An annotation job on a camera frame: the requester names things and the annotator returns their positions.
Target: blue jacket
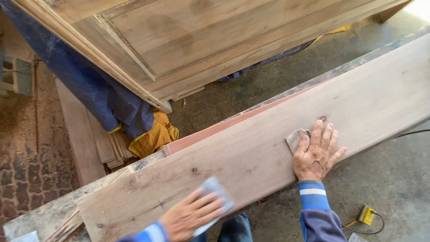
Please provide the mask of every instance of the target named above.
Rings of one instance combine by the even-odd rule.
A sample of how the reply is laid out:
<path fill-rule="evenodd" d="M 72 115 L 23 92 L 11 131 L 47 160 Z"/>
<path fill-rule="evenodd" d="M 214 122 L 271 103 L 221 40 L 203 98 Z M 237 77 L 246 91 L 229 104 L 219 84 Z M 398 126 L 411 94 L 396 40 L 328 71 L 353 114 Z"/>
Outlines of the blue jacket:
<path fill-rule="evenodd" d="M 326 190 L 318 180 L 298 182 L 302 202 L 300 223 L 305 242 L 346 242 L 339 217 L 330 209 Z M 163 226 L 155 222 L 135 236 L 117 242 L 169 242 Z"/>

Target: brick floor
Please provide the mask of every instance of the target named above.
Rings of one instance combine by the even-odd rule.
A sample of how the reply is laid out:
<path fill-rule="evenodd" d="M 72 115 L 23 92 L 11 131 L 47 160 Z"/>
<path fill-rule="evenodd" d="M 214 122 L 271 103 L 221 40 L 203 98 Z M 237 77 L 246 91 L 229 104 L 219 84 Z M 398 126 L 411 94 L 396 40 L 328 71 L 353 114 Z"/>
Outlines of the brick floor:
<path fill-rule="evenodd" d="M 28 61 L 31 48 L 2 12 L 0 21 L 0 51 Z M 79 187 L 54 76 L 43 62 L 37 96 L 0 97 L 0 242 L 4 223 Z"/>

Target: right hand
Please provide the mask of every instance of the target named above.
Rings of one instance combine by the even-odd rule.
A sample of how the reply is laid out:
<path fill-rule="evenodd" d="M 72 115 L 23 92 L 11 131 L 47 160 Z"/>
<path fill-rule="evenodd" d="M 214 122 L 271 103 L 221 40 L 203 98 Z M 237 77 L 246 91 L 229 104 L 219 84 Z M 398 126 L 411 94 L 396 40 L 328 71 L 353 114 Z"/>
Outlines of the right hand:
<path fill-rule="evenodd" d="M 312 135 L 302 135 L 293 159 L 293 171 L 298 180 L 322 180 L 333 165 L 339 161 L 347 148 L 336 153 L 333 149 L 338 141 L 338 132 L 328 124 L 323 132 L 323 121 L 317 120 Z"/>
<path fill-rule="evenodd" d="M 202 194 L 201 188 L 195 190 L 160 217 L 158 221 L 164 226 L 170 242 L 190 240 L 198 227 L 224 212 L 224 201 L 222 198 L 215 200 L 215 192 L 196 200 Z"/>

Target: finger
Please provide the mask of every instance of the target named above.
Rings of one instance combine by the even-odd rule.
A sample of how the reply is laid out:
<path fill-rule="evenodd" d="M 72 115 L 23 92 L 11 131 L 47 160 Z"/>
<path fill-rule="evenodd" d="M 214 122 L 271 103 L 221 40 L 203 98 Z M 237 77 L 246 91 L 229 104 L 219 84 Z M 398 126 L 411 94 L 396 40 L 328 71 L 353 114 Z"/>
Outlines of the finger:
<path fill-rule="evenodd" d="M 324 131 L 322 132 L 321 136 L 321 148 L 327 149 L 330 143 L 330 136 L 332 136 L 333 132 L 333 124 L 328 124 Z"/>
<path fill-rule="evenodd" d="M 212 202 L 213 200 L 215 200 L 215 198 L 216 198 L 216 192 L 212 192 L 212 193 L 210 193 L 210 194 L 208 194 L 208 195 L 200 198 L 199 200 L 193 202 L 191 204 L 191 206 L 194 209 L 199 209 L 202 206 L 204 206 L 205 204 L 207 204 L 207 203 Z"/>
<path fill-rule="evenodd" d="M 300 136 L 300 141 L 298 143 L 298 147 L 296 152 L 294 153 L 294 156 L 303 157 L 308 148 L 309 148 L 309 137 L 306 134 L 304 134 Z"/>
<path fill-rule="evenodd" d="M 339 132 L 337 130 L 333 130 L 332 135 L 330 136 L 329 146 L 327 148 L 328 155 L 331 155 L 333 150 L 335 149 L 335 146 L 338 142 L 338 136 Z"/>
<path fill-rule="evenodd" d="M 214 220 L 216 218 L 218 218 L 219 216 L 221 216 L 222 213 L 224 213 L 224 209 L 223 208 L 218 208 L 217 210 L 215 210 L 215 211 L 213 211 L 213 212 L 211 212 L 211 213 L 209 213 L 209 214 L 201 217 L 200 219 L 198 219 L 199 227 L 202 226 L 202 225 L 204 225 L 204 224 L 209 223 L 210 221 L 212 221 L 212 220 Z"/>
<path fill-rule="evenodd" d="M 213 211 L 215 211 L 216 209 L 222 207 L 223 204 L 224 204 L 223 198 L 216 199 L 214 202 L 211 202 L 208 205 L 203 206 L 199 210 L 197 210 L 197 216 L 203 217 L 205 215 L 208 215 Z"/>
<path fill-rule="evenodd" d="M 203 194 L 203 189 L 201 187 L 199 187 L 199 188 L 197 188 L 197 190 L 195 190 L 190 195 L 188 195 L 186 198 L 184 198 L 182 201 L 180 201 L 180 203 L 189 205 L 189 204 L 193 203 L 202 194 Z"/>
<path fill-rule="evenodd" d="M 312 135 L 310 136 L 310 146 L 319 147 L 321 142 L 321 129 L 323 128 L 323 121 L 317 120 L 313 127 Z"/>
<path fill-rule="evenodd" d="M 336 151 L 336 153 L 332 155 L 332 157 L 330 158 L 330 162 L 332 164 L 336 164 L 341 159 L 341 157 L 345 154 L 346 151 L 347 151 L 346 147 L 340 148 L 338 151 Z"/>

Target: yellow electrical outlet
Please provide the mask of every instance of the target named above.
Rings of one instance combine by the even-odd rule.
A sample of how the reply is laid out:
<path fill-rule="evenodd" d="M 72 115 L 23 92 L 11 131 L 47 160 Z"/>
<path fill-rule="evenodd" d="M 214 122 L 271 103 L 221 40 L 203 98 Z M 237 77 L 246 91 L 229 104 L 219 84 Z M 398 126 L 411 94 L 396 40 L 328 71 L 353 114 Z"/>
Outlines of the yellow electrical outlet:
<path fill-rule="evenodd" d="M 375 216 L 372 212 L 375 212 L 375 210 L 365 205 L 358 216 L 358 221 L 370 225 L 373 221 L 373 217 Z"/>

